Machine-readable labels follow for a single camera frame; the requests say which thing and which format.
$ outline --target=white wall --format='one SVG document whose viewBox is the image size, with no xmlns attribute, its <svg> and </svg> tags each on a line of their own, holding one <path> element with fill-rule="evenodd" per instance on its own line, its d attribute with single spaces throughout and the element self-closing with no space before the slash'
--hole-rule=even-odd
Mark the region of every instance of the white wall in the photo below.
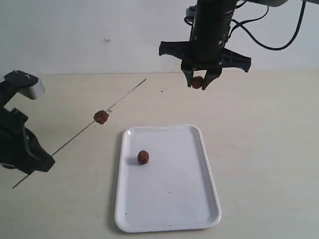
<svg viewBox="0 0 319 239">
<path fill-rule="evenodd" d="M 182 41 L 190 28 L 185 9 L 195 0 L 1 0 L 0 74 L 179 71 L 180 61 L 158 56 L 161 40 Z M 301 1 L 271 8 L 247 25 L 263 43 L 284 45 L 292 36 Z M 261 16 L 265 6 L 247 3 L 235 19 Z M 252 69 L 319 68 L 319 5 L 308 3 L 300 34 L 281 52 L 262 49 L 241 29 L 227 48 L 253 58 Z"/>
</svg>

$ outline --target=black cable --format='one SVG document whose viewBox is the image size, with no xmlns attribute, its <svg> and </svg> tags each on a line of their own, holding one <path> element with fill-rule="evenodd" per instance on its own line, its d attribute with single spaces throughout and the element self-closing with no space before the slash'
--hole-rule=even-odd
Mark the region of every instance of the black cable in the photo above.
<svg viewBox="0 0 319 239">
<path fill-rule="evenodd" d="M 240 26 L 242 26 L 242 25 L 244 25 L 244 24 L 246 24 L 246 23 L 253 22 L 253 21 L 258 21 L 258 20 L 260 20 L 260 19 L 263 19 L 263 18 L 267 15 L 268 11 L 269 11 L 269 6 L 267 7 L 266 13 L 265 13 L 264 15 L 262 15 L 261 17 L 259 17 L 259 18 L 254 18 L 254 19 L 250 19 L 250 20 L 241 21 L 240 23 L 236 24 L 236 25 L 231 29 L 231 31 L 230 31 L 230 33 L 229 33 L 229 35 L 228 35 L 228 39 L 231 37 L 231 34 L 233 33 L 234 30 L 236 30 L 237 28 L 239 28 Z"/>
<path fill-rule="evenodd" d="M 243 3 L 241 3 L 241 4 L 237 5 L 237 6 L 236 6 L 236 9 L 238 9 L 238 8 L 242 7 L 242 6 L 243 6 L 246 2 L 247 2 L 247 1 L 244 1 Z"/>
<path fill-rule="evenodd" d="M 290 39 L 290 41 L 282 46 L 282 47 L 270 47 L 270 46 L 266 46 L 264 45 L 263 43 L 261 43 L 260 41 L 258 41 L 254 36 L 253 34 L 251 34 L 251 32 L 245 28 L 243 25 L 240 25 L 240 27 L 251 37 L 251 39 L 253 39 L 254 42 L 256 42 L 258 45 L 260 45 L 261 47 L 263 48 L 266 48 L 268 50 L 272 50 L 272 51 L 281 51 L 281 50 L 284 50 L 286 49 L 288 46 L 291 45 L 291 43 L 295 40 L 295 38 L 297 37 L 298 33 L 299 33 L 299 30 L 300 30 L 300 26 L 301 26 L 301 23 L 303 21 L 303 16 L 304 16 L 304 12 L 305 12 L 305 7 L 306 7 L 306 2 L 303 1 L 303 4 L 302 4 L 302 7 L 301 7 L 301 10 L 300 10 L 300 15 L 299 15 L 299 19 L 298 19 L 298 23 L 297 23 L 297 27 L 296 27 L 296 30 L 295 30 L 295 33 L 293 35 L 293 37 Z M 236 20 L 232 20 L 234 23 L 236 24 L 240 24 L 240 22 L 236 21 Z"/>
<path fill-rule="evenodd" d="M 190 17 L 190 16 L 186 16 L 184 17 L 184 22 L 189 25 L 189 26 L 192 26 L 193 25 L 193 21 L 194 21 L 194 18 Z"/>
</svg>

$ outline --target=tray rim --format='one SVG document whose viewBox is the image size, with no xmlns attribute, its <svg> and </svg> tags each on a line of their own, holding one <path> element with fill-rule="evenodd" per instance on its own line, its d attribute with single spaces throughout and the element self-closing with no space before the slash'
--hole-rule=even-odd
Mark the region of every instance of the tray rim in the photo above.
<svg viewBox="0 0 319 239">
<path fill-rule="evenodd" d="M 184 128 L 193 128 L 197 131 L 198 135 L 199 135 L 199 138 L 200 138 L 200 143 L 201 143 L 201 146 L 202 146 L 202 150 L 203 150 L 203 153 L 204 153 L 204 158 L 205 158 L 205 163 L 206 163 L 206 166 L 207 166 L 207 169 L 208 169 L 208 175 L 209 175 L 209 180 L 210 180 L 210 183 L 211 183 L 211 186 L 212 186 L 212 190 L 213 190 L 213 194 L 215 196 L 215 202 L 216 202 L 216 206 L 217 206 L 217 217 L 214 221 L 212 222 L 209 222 L 209 223 L 203 223 L 201 224 L 202 226 L 201 227 L 194 227 L 194 228 L 189 228 L 189 227 L 178 227 L 178 228 L 174 228 L 172 227 L 171 229 L 167 229 L 167 228 L 163 228 L 163 229 L 156 229 L 154 231 L 150 231 L 150 230 L 145 230 L 145 231 L 141 231 L 139 229 L 137 230 L 132 230 L 131 228 L 128 229 L 126 228 L 124 225 L 121 224 L 121 222 L 119 221 L 119 214 L 118 214 L 118 211 L 119 211 L 119 185 L 120 185 L 120 182 L 121 182 L 121 171 L 122 171 L 122 164 L 123 164 L 123 160 L 122 160 L 122 157 L 123 157 L 123 154 L 124 154 L 124 141 L 127 137 L 127 132 L 128 131 L 131 131 L 133 129 L 147 129 L 147 128 L 177 128 L 177 127 L 184 127 Z M 212 174 L 212 171 L 211 171 L 211 168 L 210 168 L 210 164 L 209 164 L 209 160 L 208 160 L 208 156 L 207 156 L 207 152 L 206 152 L 206 149 L 205 149 L 205 144 L 204 144 L 204 140 L 203 140 L 203 135 L 199 129 L 199 127 L 193 125 L 193 124 L 173 124 L 173 125 L 156 125 L 156 126 L 135 126 L 135 127 L 131 127 L 127 130 L 125 130 L 122 134 L 122 141 L 121 141 L 121 152 L 120 152 L 120 158 L 119 158 L 119 172 L 118 172 L 118 182 L 117 182 L 117 188 L 116 188 L 116 201 L 115 201 L 115 211 L 114 211 L 114 219 L 115 219 L 115 224 L 116 226 L 126 232 L 126 233 L 142 233 L 142 232 L 168 232 L 168 231 L 181 231 L 181 230 L 196 230 L 196 229 L 206 229 L 206 228 L 211 228 L 211 227 L 214 227 L 216 226 L 220 220 L 221 220 L 221 215 L 222 215 L 222 212 L 221 212 L 221 207 L 220 207 L 220 203 L 219 203 L 219 199 L 218 199 L 218 195 L 217 195 L 217 190 L 216 190 L 216 186 L 215 186 L 215 182 L 214 182 L 214 179 L 213 179 L 213 174 Z"/>
</svg>

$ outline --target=table surface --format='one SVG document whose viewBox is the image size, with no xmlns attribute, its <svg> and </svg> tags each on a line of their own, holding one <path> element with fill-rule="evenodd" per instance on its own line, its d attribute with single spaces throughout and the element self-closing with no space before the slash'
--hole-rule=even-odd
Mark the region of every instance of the table surface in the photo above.
<svg viewBox="0 0 319 239">
<path fill-rule="evenodd" d="M 55 153 L 56 164 L 15 188 L 25 174 L 0 168 L 0 238 L 316 238 L 319 71 L 225 72 L 206 91 L 187 88 L 179 73 L 44 76 L 43 82 L 39 99 L 16 95 L 7 108 L 29 116 L 26 127 Z M 104 125 L 89 125 L 110 106 Z M 114 206 L 122 133 L 184 123 L 202 131 L 220 223 L 121 232 Z"/>
</svg>

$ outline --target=plastic tray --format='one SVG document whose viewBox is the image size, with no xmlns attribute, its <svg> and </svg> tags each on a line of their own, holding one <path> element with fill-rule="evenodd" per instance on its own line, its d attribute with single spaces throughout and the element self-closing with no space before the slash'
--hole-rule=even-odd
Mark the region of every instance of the plastic tray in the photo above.
<svg viewBox="0 0 319 239">
<path fill-rule="evenodd" d="M 146 150 L 150 160 L 137 162 Z M 200 130 L 192 125 L 134 127 L 124 132 L 115 207 L 128 233 L 203 229 L 221 209 Z"/>
</svg>

